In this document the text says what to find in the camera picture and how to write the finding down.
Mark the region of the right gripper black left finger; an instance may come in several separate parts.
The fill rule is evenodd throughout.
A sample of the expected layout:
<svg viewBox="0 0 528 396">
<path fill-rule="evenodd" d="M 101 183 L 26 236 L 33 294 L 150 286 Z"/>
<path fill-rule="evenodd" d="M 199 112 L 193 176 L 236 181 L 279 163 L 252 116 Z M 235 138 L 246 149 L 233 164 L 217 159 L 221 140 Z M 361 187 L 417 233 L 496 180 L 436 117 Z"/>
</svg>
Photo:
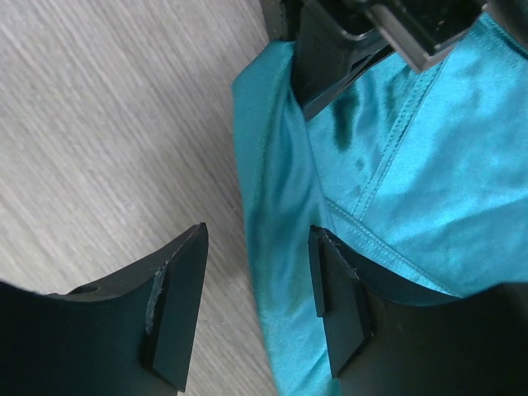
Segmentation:
<svg viewBox="0 0 528 396">
<path fill-rule="evenodd" d="M 2 283 L 2 394 L 184 392 L 206 263 L 207 228 L 197 224 L 65 295 Z"/>
</svg>

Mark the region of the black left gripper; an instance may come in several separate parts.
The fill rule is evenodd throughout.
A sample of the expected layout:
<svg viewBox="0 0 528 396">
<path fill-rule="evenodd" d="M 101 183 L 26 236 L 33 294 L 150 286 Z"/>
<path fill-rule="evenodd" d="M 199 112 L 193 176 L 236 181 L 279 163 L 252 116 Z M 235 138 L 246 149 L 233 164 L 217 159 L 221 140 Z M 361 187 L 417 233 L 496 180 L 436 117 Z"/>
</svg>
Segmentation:
<svg viewBox="0 0 528 396">
<path fill-rule="evenodd" d="M 306 1 L 291 86 L 306 120 L 368 69 L 399 53 L 418 72 L 445 58 L 485 1 Z"/>
</svg>

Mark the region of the teal satin napkin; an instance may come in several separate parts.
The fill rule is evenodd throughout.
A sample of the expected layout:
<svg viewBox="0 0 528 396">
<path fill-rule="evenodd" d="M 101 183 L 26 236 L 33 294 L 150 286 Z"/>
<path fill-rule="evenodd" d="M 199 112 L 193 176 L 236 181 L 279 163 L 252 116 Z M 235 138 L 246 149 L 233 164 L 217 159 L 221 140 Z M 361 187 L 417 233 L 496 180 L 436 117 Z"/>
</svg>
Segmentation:
<svg viewBox="0 0 528 396">
<path fill-rule="evenodd" d="M 247 255 L 278 393 L 337 395 L 312 225 L 451 295 L 526 280 L 527 49 L 485 15 L 437 66 L 391 55 L 312 120 L 294 49 L 270 43 L 233 83 Z"/>
</svg>

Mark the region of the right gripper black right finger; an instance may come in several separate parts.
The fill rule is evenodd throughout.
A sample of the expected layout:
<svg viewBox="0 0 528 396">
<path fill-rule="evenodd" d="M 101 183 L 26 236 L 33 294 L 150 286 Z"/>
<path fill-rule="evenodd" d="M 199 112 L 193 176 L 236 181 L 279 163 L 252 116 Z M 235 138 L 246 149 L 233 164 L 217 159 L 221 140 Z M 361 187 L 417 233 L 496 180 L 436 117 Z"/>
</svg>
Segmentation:
<svg viewBox="0 0 528 396">
<path fill-rule="evenodd" d="M 457 298 L 309 232 L 317 315 L 345 395 L 524 395 L 527 286 Z"/>
</svg>

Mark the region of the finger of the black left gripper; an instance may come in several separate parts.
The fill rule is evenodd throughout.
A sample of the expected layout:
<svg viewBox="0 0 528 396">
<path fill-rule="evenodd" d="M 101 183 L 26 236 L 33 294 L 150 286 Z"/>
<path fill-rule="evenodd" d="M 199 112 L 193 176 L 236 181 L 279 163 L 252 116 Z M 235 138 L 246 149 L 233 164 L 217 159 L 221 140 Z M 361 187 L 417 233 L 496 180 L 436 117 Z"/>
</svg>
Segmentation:
<svg viewBox="0 0 528 396">
<path fill-rule="evenodd" d="M 260 0 L 266 33 L 273 40 L 293 41 L 299 30 L 301 0 Z"/>
</svg>

